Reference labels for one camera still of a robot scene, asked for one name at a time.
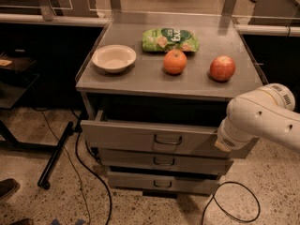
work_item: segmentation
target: open drawer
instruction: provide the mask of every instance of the open drawer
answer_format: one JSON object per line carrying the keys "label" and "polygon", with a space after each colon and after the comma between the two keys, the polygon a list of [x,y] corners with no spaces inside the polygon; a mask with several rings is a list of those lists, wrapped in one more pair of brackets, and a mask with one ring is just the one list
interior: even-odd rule
{"label": "open drawer", "polygon": [[185,173],[225,175],[233,165],[231,159],[174,156],[103,149],[99,151],[106,166],[140,168]]}
{"label": "open drawer", "polygon": [[227,153],[215,147],[216,127],[99,120],[83,120],[81,126],[89,145],[99,149],[245,158],[256,142]]}
{"label": "open drawer", "polygon": [[190,179],[178,176],[108,172],[108,179],[112,188],[135,188],[194,194],[213,194],[218,189],[218,180]]}

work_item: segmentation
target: orange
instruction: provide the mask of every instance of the orange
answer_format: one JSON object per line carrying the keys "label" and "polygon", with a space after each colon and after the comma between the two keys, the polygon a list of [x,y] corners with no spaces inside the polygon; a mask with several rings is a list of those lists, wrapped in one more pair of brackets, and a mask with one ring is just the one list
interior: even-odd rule
{"label": "orange", "polygon": [[163,58],[163,66],[171,74],[182,73],[187,65],[186,55],[177,49],[167,52]]}

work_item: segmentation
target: speckled floor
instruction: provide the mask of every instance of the speckled floor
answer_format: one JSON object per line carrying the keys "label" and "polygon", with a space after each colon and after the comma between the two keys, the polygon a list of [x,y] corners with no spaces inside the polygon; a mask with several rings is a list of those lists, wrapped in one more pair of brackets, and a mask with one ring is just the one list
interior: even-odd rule
{"label": "speckled floor", "polygon": [[[76,123],[68,110],[44,112],[50,128],[60,137],[67,123]],[[41,112],[16,108],[0,112],[1,120],[21,142],[56,144],[57,140]],[[99,180],[87,171],[75,156],[78,134],[71,135],[50,177],[49,190],[38,187],[38,179],[49,155],[0,150],[0,180],[13,177],[19,190],[0,203],[0,224],[7,225],[22,218],[31,218],[37,225],[105,224],[109,212],[108,193]],[[105,182],[106,173],[87,152],[84,137],[79,139],[82,161]],[[246,159],[236,159],[221,183],[242,183],[253,191],[261,205],[259,218],[251,224],[300,223],[300,155],[284,147],[260,140]],[[203,209],[211,197],[180,194],[177,198],[143,196],[140,191],[112,189],[110,224],[201,224]],[[216,198],[230,213],[240,219],[255,218],[258,207],[253,197],[242,187],[220,187]],[[238,224],[211,202],[203,224]]]}

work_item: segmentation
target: black cable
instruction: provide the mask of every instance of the black cable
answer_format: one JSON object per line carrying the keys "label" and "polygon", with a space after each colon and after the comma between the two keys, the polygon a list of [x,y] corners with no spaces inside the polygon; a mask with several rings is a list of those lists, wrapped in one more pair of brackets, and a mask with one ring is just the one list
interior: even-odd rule
{"label": "black cable", "polygon": [[[30,81],[28,81],[26,77],[24,77],[24,76],[22,76],[22,77],[30,84]],[[38,104],[39,104],[39,102],[38,102],[38,97],[37,97],[36,91],[35,91],[35,89],[34,89],[33,86],[31,86],[31,90],[32,90],[32,92],[33,92],[33,95],[34,95],[34,99],[35,99],[35,101],[36,101],[36,104],[38,105]],[[48,121],[48,119],[47,119],[47,117],[46,117],[46,115],[45,115],[45,113],[44,113],[45,111],[48,111],[49,109],[36,109],[36,108],[32,108],[32,109],[35,110],[35,111],[37,111],[37,112],[42,113],[42,115],[43,115],[43,117],[44,117],[44,119],[45,119],[45,122],[46,122],[46,124],[47,124],[47,127],[49,128],[50,132],[52,133],[52,135],[54,136],[54,138],[55,138],[57,141],[59,141],[59,138],[58,138],[58,137],[55,135],[55,133],[53,132],[53,129],[51,128],[51,126],[50,126],[50,124],[49,124],[49,121]],[[67,152],[68,160],[69,160],[70,164],[72,165],[72,167],[73,167],[73,169],[74,169],[75,173],[77,174],[78,179],[79,179],[79,181],[80,181],[80,192],[81,192],[81,194],[82,194],[82,198],[83,198],[83,200],[84,200],[85,208],[86,208],[86,211],[87,211],[87,215],[88,215],[88,219],[89,219],[88,224],[91,224],[91,215],[90,215],[90,211],[89,211],[89,208],[88,208],[88,205],[87,205],[87,201],[86,201],[85,196],[84,196],[84,193],[83,193],[83,180],[81,179],[78,170],[75,168],[75,166],[74,166],[74,164],[73,164],[73,162],[72,162],[72,160],[71,160],[71,157],[70,157],[70,155],[69,155],[68,150],[66,149],[65,146],[63,146],[63,148],[64,148],[64,150]]]}
{"label": "black cable", "polygon": [[75,168],[74,163],[72,162],[71,157],[69,155],[69,152],[68,152],[68,150],[66,149],[65,146],[64,146],[64,149],[67,152],[67,156],[68,156],[68,160],[69,160],[70,164],[72,165],[74,171],[76,172],[76,174],[77,174],[77,176],[79,178],[80,185],[81,185],[80,186],[80,191],[81,191],[81,194],[82,194],[82,197],[83,197],[83,200],[84,200],[84,204],[85,204],[85,208],[86,208],[87,216],[88,216],[88,222],[87,222],[87,224],[91,224],[92,219],[91,219],[90,210],[88,208],[87,201],[86,201],[86,198],[85,198],[84,193],[83,193],[83,180],[82,180],[81,176],[79,175],[78,170]]}
{"label": "black cable", "polygon": [[86,147],[86,150],[87,152],[90,154],[90,156],[96,161],[96,163],[100,164],[100,165],[103,165],[102,162],[101,162],[101,159],[100,157],[97,157],[96,154],[94,154],[91,149],[89,148],[88,144],[87,144],[87,141],[85,141],[85,147]]}
{"label": "black cable", "polygon": [[106,191],[107,191],[107,194],[108,194],[108,197],[109,197],[109,203],[110,203],[110,208],[109,208],[109,214],[107,216],[107,220],[105,222],[105,225],[108,225],[110,220],[111,220],[111,217],[112,217],[112,210],[113,210],[113,201],[112,201],[112,195],[111,195],[111,192],[110,192],[110,189],[108,188],[108,186],[106,185],[106,183],[104,182],[104,180],[99,177],[94,171],[92,171],[89,167],[87,167],[83,161],[80,159],[79,155],[78,155],[78,143],[79,143],[79,139],[80,139],[80,136],[81,136],[81,132],[78,133],[78,136],[77,136],[77,140],[76,140],[76,145],[75,145],[75,154],[76,154],[76,157],[77,159],[80,161],[80,163],[84,166],[84,168],[89,171],[91,174],[93,174],[102,184],[103,186],[105,187]]}
{"label": "black cable", "polygon": [[71,110],[71,112],[76,117],[77,120],[80,120],[80,117],[73,110]]}
{"label": "black cable", "polygon": [[[22,76],[22,77],[28,82],[28,84],[30,84],[30,81],[28,81],[28,79],[27,79],[26,77],[24,77],[24,76]],[[39,103],[38,103],[38,97],[37,97],[37,95],[36,95],[36,91],[35,91],[35,89],[34,89],[33,86],[31,86],[31,89],[32,89],[32,92],[33,92],[35,101],[36,101],[36,103],[37,103],[37,105],[38,105]],[[49,122],[48,122],[48,119],[47,119],[47,117],[46,117],[44,111],[43,111],[43,110],[36,110],[36,111],[39,111],[39,112],[41,112],[41,113],[43,114],[43,116],[44,116],[44,118],[45,118],[45,121],[46,121],[46,124],[47,124],[47,126],[48,126],[50,132],[51,132],[52,135],[55,137],[55,139],[56,139],[57,141],[59,141],[59,139],[57,138],[57,136],[56,136],[55,133],[53,132],[52,128],[50,127],[50,124],[49,124]],[[78,120],[80,119],[79,116],[77,116],[76,113],[75,113],[74,111],[71,110],[71,112],[73,113],[73,115],[74,115]],[[78,133],[78,136],[77,136],[77,139],[76,139],[76,143],[75,143],[75,154],[76,154],[77,159],[78,159],[78,160],[80,161],[80,163],[84,166],[84,168],[85,168],[87,171],[89,171],[91,174],[93,174],[93,175],[94,175],[94,176],[95,176],[95,177],[103,184],[103,186],[104,186],[104,187],[106,188],[106,190],[107,190],[108,197],[109,197],[110,208],[109,208],[109,214],[108,214],[108,217],[107,217],[107,220],[106,220],[105,224],[108,225],[108,224],[109,224],[109,221],[111,220],[111,217],[112,217],[112,210],[113,210],[113,200],[112,200],[112,195],[111,195],[111,192],[110,192],[108,186],[107,186],[106,183],[104,182],[104,180],[103,180],[102,178],[100,178],[100,177],[99,177],[95,172],[93,172],[90,168],[88,168],[88,167],[83,163],[83,161],[80,159],[80,157],[79,157],[79,155],[78,155],[78,143],[79,143],[80,136],[81,136],[81,132]],[[98,158],[97,158],[97,157],[89,150],[89,148],[88,148],[88,146],[87,146],[87,143],[86,143],[85,145],[86,145],[86,148],[87,148],[89,154],[96,160],[97,163],[99,163],[99,162],[98,162]],[[81,177],[80,177],[78,171],[76,170],[74,164],[72,163],[72,161],[71,161],[71,159],[70,159],[70,155],[69,155],[69,153],[68,153],[68,150],[67,150],[65,147],[64,147],[64,149],[65,149],[65,151],[67,152],[67,156],[68,156],[68,159],[69,159],[69,161],[70,161],[72,167],[74,168],[76,174],[77,174],[78,177],[79,177],[79,180],[80,180],[80,183],[81,183],[80,191],[81,191],[81,193],[82,193],[82,197],[83,197],[83,200],[84,200],[84,203],[85,203],[85,206],[86,206],[86,211],[87,211],[88,217],[89,217],[89,222],[88,222],[88,224],[90,224],[90,223],[91,223],[91,217],[90,217],[90,212],[89,212],[89,209],[88,209],[88,205],[87,205],[85,196],[84,196],[84,194],[83,194],[83,181],[82,181],[82,179],[81,179]]]}
{"label": "black cable", "polygon": [[[253,196],[253,198],[255,199],[255,202],[256,202],[256,204],[258,205],[258,213],[257,213],[257,215],[256,215],[256,217],[255,218],[253,218],[253,219],[249,219],[249,220],[243,220],[243,219],[239,219],[239,218],[237,218],[237,217],[235,217],[235,216],[233,216],[232,214],[230,214],[229,212],[227,212],[219,203],[218,203],[218,201],[217,201],[217,199],[216,199],[216,194],[217,194],[217,192],[218,192],[218,190],[222,187],[222,186],[224,186],[224,185],[227,185],[227,184],[236,184],[236,185],[238,185],[238,186],[241,186],[241,187],[243,187],[244,189],[246,189],[252,196]],[[212,195],[212,198],[210,199],[210,201],[207,203],[207,205],[204,207],[204,210],[203,210],[203,213],[202,213],[202,221],[201,221],[201,225],[203,225],[203,222],[204,222],[204,216],[205,216],[205,212],[206,212],[206,210],[207,210],[207,207],[209,206],[209,204],[212,202],[212,201],[215,201],[215,203],[217,204],[217,206],[229,217],[229,218],[231,218],[231,219],[234,219],[234,220],[236,220],[236,221],[238,221],[238,222],[242,222],[242,223],[250,223],[250,222],[253,222],[253,221],[255,221],[259,216],[260,216],[260,214],[261,214],[261,206],[260,206],[260,202],[258,201],[258,199],[257,199],[257,197],[255,196],[255,194],[249,189],[249,188],[247,188],[245,185],[243,185],[243,184],[241,184],[241,183],[238,183],[238,182],[225,182],[225,183],[223,183],[223,184],[221,184],[218,188],[217,188],[217,191],[215,192],[215,194],[213,194]]]}

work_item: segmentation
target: green snack bag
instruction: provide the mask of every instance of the green snack bag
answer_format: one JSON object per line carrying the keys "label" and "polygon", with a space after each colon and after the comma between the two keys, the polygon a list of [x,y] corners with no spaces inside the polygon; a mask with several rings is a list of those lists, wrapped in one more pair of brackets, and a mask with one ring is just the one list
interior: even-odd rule
{"label": "green snack bag", "polygon": [[180,29],[150,29],[142,34],[144,52],[167,52],[172,49],[196,52],[199,49],[199,42],[192,33]]}

